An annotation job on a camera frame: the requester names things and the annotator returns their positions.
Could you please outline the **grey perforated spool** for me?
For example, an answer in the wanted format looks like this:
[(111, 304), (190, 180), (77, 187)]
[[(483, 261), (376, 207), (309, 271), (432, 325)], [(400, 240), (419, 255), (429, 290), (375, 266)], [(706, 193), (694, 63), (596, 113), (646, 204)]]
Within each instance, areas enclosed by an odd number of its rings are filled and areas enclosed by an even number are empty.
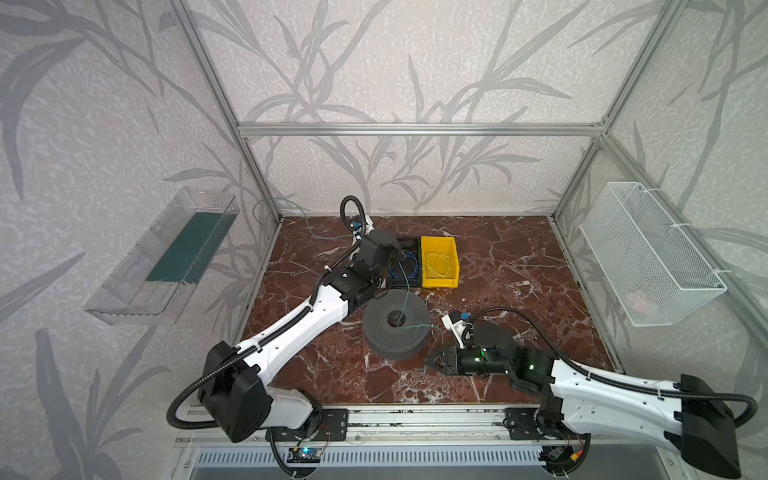
[(370, 348), (395, 361), (414, 357), (427, 343), (431, 327), (427, 304), (405, 290), (389, 290), (363, 312), (363, 332)]

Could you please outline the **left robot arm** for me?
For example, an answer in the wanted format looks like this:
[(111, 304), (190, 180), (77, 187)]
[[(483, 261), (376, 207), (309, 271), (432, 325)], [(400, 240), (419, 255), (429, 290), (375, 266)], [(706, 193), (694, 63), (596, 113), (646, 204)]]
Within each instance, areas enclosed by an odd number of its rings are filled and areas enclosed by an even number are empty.
[(300, 305), (236, 345), (213, 346), (201, 377), (169, 405), (167, 423), (180, 430), (220, 428), (233, 443), (260, 430), (313, 436), (320, 428), (321, 405), (299, 390), (271, 383), (317, 336), (371, 300), (401, 258), (402, 246), (393, 234), (374, 229), (361, 235)]

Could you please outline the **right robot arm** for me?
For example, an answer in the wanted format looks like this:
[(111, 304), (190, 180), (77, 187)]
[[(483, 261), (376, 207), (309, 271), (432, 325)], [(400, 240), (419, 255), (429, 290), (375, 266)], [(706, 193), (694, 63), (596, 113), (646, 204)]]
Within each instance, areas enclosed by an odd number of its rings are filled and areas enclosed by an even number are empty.
[(625, 376), (565, 360), (520, 344), (489, 321), (459, 325), (457, 344), (425, 359), (445, 376), (505, 376), (510, 387), (536, 397), (545, 436), (609, 436), (678, 452), (691, 467), (726, 479), (741, 477), (733, 397), (704, 380)]

